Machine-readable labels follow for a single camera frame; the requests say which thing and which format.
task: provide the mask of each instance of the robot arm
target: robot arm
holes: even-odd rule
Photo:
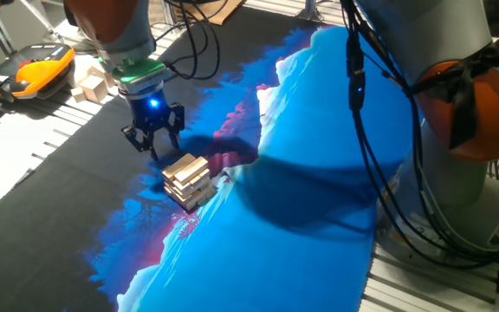
[[[459,75],[415,94],[444,147],[468,161],[499,159],[499,43],[490,35],[483,2],[357,2],[410,86],[451,70]],[[462,110],[458,104],[467,96],[470,109]]]
[[[149,58],[156,44],[148,21],[148,0],[65,0],[65,4],[94,42],[101,65],[113,74],[120,95],[130,105],[133,124],[122,129],[126,138],[140,152],[150,151],[157,161],[153,134],[166,128],[172,145],[178,148],[184,108],[167,104],[163,85],[170,78],[169,71],[165,64]],[[136,129],[143,134],[141,142],[136,140]]]

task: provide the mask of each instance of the table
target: table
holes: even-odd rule
[[[249,0],[245,5],[294,16],[303,8],[304,1]],[[325,22],[343,24],[338,3],[326,3],[320,12]],[[160,41],[155,57],[173,40],[174,35]],[[86,59],[79,57],[76,61],[82,64]],[[98,104],[76,103],[67,90],[47,101],[20,104],[16,114],[0,114],[0,197],[36,172],[50,153],[100,109]],[[421,270],[398,262],[377,245],[373,248],[360,311],[499,311],[497,271],[497,264],[472,272]]]

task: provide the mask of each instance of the stack of wooden blocks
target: stack of wooden blocks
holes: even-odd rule
[[[91,61],[85,76],[75,79],[71,93],[77,103],[88,100],[100,104],[109,94],[109,88],[116,85],[111,74],[96,60]]]
[[[209,163],[203,157],[186,154],[162,173],[166,193],[187,211],[205,205],[215,195]]]

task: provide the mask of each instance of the blue mat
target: blue mat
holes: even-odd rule
[[[286,55],[310,35],[309,48]],[[139,237],[144,243],[133,248],[129,227],[139,225],[120,227],[143,207],[125,197],[125,210],[116,212],[100,234],[107,260],[94,265],[100,272],[94,279],[105,283],[102,289],[110,296],[118,295],[119,311],[358,310],[373,245],[375,196],[347,106],[346,38],[338,27],[296,30],[284,46],[243,64],[236,81],[225,74],[220,88],[205,89],[198,120],[190,122],[182,140],[221,138],[235,152],[218,156],[229,160],[218,165],[217,196],[210,203],[155,225],[154,236],[162,243]],[[275,68],[264,67],[271,62]],[[278,85],[246,88],[271,70]],[[411,142],[409,108],[376,68],[368,63],[366,70],[363,119],[390,176]],[[256,109],[259,114],[252,114]],[[228,112],[227,120],[218,118]],[[229,165],[243,158],[236,152],[251,154],[256,135],[256,159]],[[216,154],[181,145],[207,157],[218,171]],[[175,205],[152,188],[161,182],[155,178],[159,169],[133,181],[146,185],[137,196]],[[152,246],[154,263],[138,270],[120,292],[113,283],[127,278],[118,282],[116,270],[129,261],[139,263],[139,257],[147,257],[140,249]]]

